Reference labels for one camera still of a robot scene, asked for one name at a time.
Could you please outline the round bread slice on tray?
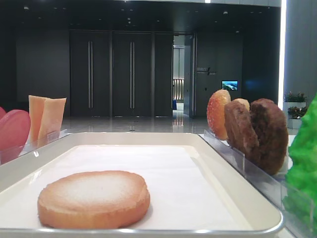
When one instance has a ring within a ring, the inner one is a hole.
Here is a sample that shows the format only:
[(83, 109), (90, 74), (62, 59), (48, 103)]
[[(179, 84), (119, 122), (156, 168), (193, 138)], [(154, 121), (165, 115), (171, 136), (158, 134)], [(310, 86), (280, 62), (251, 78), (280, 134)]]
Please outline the round bread slice on tray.
[(117, 229), (141, 220), (150, 205), (142, 176), (127, 171), (82, 172), (48, 184), (37, 201), (42, 225)]

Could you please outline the white rectangular serving tray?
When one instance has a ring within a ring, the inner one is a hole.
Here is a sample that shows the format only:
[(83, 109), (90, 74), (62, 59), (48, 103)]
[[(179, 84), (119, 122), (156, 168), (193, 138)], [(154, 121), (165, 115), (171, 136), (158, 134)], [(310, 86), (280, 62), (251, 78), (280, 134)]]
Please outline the white rectangular serving tray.
[[(37, 198), (49, 183), (86, 171), (141, 175), (151, 195), (143, 220), (116, 230), (40, 224)], [(282, 212), (192, 133), (69, 134), (0, 168), (3, 238), (274, 238)]]

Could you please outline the orange cheese slice right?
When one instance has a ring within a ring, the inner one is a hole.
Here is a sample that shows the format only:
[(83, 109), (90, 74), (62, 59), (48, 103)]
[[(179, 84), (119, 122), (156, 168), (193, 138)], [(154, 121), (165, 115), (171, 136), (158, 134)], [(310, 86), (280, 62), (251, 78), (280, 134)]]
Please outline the orange cheese slice right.
[(66, 98), (45, 99), (38, 139), (44, 139), (52, 132), (60, 132)]

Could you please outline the clear acrylic rack right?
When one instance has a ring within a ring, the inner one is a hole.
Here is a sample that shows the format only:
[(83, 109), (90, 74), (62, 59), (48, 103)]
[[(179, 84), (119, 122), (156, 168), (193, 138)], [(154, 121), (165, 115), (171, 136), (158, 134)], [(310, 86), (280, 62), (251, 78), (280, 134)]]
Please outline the clear acrylic rack right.
[(317, 236), (317, 206), (308, 195), (288, 184), (284, 174), (268, 175), (248, 161), (240, 151), (220, 141), (209, 129), (204, 131), (203, 139), (283, 212), (286, 228), (292, 235), (297, 238)]

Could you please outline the dark double doors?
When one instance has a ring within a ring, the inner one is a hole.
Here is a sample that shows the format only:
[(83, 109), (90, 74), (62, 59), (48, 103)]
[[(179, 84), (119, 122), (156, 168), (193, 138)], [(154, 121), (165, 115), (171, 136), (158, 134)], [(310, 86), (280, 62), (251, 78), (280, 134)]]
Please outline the dark double doors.
[(171, 34), (70, 33), (71, 115), (169, 117)]

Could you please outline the clear acrylic rack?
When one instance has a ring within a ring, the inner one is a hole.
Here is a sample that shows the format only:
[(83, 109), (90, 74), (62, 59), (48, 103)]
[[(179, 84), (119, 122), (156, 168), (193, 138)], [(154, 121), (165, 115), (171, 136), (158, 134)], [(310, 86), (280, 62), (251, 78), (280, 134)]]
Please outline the clear acrylic rack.
[(19, 156), (22, 156), (28, 152), (37, 150), (51, 142), (54, 142), (60, 138), (65, 137), (66, 135), (68, 135), (67, 129), (62, 130), (60, 132), (54, 131), (52, 133), (47, 134), (45, 137), (41, 138), (38, 141), (34, 141), (34, 142), (27, 141), (25, 145), (14, 146), (14, 147), (2, 150), (0, 152), (0, 164), (3, 165), (5, 163), (8, 163), (18, 158)]
[(203, 139), (283, 212), (286, 228), (292, 235), (297, 238), (317, 236), (317, 206), (308, 195), (288, 184), (284, 174), (268, 175), (248, 161), (240, 151), (220, 141), (209, 129), (204, 131)]

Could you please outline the clear acrylic rack left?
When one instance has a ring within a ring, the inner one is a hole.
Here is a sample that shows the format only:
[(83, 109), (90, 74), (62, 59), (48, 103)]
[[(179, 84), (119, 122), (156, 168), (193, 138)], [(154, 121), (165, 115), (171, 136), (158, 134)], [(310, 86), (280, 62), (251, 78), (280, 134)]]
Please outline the clear acrylic rack left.
[(34, 142), (27, 141), (25, 145), (14, 146), (14, 147), (2, 150), (0, 152), (0, 164), (3, 165), (5, 163), (8, 163), (18, 158), (19, 156), (22, 156), (28, 152), (37, 150), (51, 142), (54, 142), (60, 138), (65, 137), (66, 135), (68, 135), (67, 129), (62, 130), (60, 132), (54, 131), (52, 133), (47, 134), (45, 137), (41, 138), (38, 141), (34, 141)]

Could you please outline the orange cheese slice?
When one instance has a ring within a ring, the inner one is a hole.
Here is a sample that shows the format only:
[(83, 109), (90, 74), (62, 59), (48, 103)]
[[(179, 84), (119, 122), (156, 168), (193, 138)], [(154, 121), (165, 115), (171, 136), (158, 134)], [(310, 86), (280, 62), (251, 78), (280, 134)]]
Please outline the orange cheese slice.
[(47, 97), (28, 96), (29, 99), (29, 116), (31, 121), (29, 141), (34, 142), (38, 140), (39, 130), (44, 111), (44, 103)]
[(52, 132), (60, 132), (66, 98), (45, 99), (38, 139), (44, 139)]

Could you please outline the orange cheese slice left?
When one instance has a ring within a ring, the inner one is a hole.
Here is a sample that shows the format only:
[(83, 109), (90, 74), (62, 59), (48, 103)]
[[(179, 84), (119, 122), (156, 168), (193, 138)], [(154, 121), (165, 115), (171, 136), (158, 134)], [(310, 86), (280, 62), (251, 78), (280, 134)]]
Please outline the orange cheese slice left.
[(29, 141), (34, 142), (38, 140), (39, 130), (44, 111), (44, 103), (47, 97), (28, 96), (29, 99), (29, 116), (31, 121)]

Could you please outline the brown meat patty far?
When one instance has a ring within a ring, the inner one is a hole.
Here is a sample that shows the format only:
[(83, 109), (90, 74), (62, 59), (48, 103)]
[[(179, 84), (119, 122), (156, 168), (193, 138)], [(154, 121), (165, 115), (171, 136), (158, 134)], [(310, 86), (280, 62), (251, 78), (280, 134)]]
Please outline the brown meat patty far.
[(250, 104), (245, 99), (235, 99), (224, 106), (225, 128), (230, 146), (242, 152), (246, 159), (258, 165), (260, 147), (252, 127)]

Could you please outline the red tomato slice front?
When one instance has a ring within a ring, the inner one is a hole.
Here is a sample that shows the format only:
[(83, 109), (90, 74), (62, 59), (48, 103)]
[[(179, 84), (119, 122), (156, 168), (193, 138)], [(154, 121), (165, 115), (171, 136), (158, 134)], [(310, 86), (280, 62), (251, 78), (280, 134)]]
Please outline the red tomato slice front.
[(0, 119), (0, 150), (25, 145), (30, 131), (27, 111), (11, 110)]

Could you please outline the small wall display screen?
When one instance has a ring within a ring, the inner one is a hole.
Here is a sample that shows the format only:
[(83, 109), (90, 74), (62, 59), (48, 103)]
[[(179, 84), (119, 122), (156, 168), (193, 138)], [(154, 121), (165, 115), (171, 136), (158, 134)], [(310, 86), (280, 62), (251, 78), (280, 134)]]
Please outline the small wall display screen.
[(238, 90), (238, 81), (222, 81), (222, 89), (228, 91)]

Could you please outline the red tomato slice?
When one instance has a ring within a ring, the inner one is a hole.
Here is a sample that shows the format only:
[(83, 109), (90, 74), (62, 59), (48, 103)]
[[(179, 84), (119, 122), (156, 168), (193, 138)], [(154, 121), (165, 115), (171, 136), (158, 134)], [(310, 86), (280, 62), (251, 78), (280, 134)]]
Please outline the red tomato slice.
[(30, 131), (27, 111), (11, 110), (0, 119), (0, 150), (25, 145)]
[(2, 119), (5, 116), (5, 114), (6, 111), (2, 107), (0, 107), (0, 119)]

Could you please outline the upright bread slice far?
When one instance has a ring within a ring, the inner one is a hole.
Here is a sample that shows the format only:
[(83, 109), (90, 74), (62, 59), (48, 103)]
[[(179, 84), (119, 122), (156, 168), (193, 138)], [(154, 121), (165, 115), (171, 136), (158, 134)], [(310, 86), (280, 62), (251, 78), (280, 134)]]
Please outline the upright bread slice far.
[(209, 128), (220, 140), (228, 138), (225, 128), (224, 106), (231, 101), (227, 90), (220, 89), (212, 94), (207, 105)]

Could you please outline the green lettuce leaf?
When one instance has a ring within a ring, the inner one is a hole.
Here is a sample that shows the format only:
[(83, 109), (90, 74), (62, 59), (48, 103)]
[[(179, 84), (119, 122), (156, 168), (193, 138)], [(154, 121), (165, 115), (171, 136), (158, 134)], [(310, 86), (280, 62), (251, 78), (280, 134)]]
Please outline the green lettuce leaf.
[(283, 203), (287, 211), (317, 236), (317, 99), (310, 103), (302, 125), (289, 147), (293, 165), (286, 174), (289, 185)]

